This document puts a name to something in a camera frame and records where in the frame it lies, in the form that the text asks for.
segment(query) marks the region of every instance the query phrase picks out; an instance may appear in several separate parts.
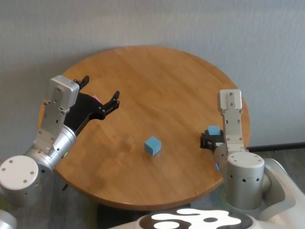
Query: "light blue block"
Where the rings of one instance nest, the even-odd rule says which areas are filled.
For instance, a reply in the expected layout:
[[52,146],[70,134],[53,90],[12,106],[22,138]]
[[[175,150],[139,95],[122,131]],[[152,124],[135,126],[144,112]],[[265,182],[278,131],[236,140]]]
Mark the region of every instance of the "light blue block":
[[145,142],[144,149],[151,156],[155,156],[161,150],[161,142],[152,136]]
[[220,135],[220,127],[217,125],[208,126],[208,131],[210,135]]

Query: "white wall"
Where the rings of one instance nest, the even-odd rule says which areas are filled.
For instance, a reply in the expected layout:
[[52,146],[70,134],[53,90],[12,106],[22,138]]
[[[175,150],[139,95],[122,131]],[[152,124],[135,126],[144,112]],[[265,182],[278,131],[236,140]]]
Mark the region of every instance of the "white wall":
[[0,146],[22,154],[49,78],[93,53],[163,45],[218,66],[248,103],[251,146],[305,141],[305,1],[7,0],[0,3]]

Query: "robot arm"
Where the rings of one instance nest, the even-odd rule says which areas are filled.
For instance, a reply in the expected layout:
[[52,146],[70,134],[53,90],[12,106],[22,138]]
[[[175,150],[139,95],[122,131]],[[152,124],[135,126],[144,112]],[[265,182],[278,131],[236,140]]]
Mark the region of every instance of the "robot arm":
[[[274,226],[302,228],[303,192],[278,162],[264,160],[244,149],[240,90],[221,90],[219,98],[225,132],[213,136],[206,131],[201,142],[214,153],[224,178],[227,202],[234,210],[255,216],[260,225],[271,222]],[[266,209],[260,211],[262,203]]]
[[[50,79],[41,128],[34,143],[23,156],[13,156],[0,165],[0,189],[13,205],[23,207],[36,202],[42,190],[42,174],[53,172],[86,124],[92,119],[103,120],[119,108],[118,91],[106,104],[80,93],[88,82],[88,76],[82,81],[61,75]],[[0,229],[16,228],[11,217],[0,211]]]

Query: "wooden tabletop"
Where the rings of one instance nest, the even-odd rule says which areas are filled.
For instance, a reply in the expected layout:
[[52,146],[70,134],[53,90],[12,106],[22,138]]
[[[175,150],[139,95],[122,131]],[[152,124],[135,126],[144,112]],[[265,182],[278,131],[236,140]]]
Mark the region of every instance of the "wooden tabletop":
[[[82,92],[102,103],[121,93],[120,108],[90,121],[56,168],[69,185],[112,207],[159,210],[189,203],[222,183],[212,153],[199,147],[208,125],[223,127],[219,91],[236,88],[215,66],[174,49],[133,46],[98,53],[63,75],[89,75]],[[242,129],[247,146],[244,100]],[[162,142],[154,157],[144,151],[151,136]]]

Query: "wooden table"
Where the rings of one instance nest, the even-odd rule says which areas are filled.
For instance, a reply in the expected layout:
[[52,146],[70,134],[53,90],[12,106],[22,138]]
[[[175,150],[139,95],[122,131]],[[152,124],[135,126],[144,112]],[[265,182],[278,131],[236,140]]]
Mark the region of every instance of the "wooden table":
[[[90,121],[56,168],[73,188],[111,207],[160,210],[196,200],[222,183],[212,153],[199,147],[208,125],[223,127],[218,92],[236,88],[215,66],[174,49],[133,46],[93,55],[63,75],[89,75],[82,92],[102,103],[121,92],[120,108],[104,121]],[[246,147],[244,100],[242,124]],[[144,151],[151,136],[162,141],[154,157]]]

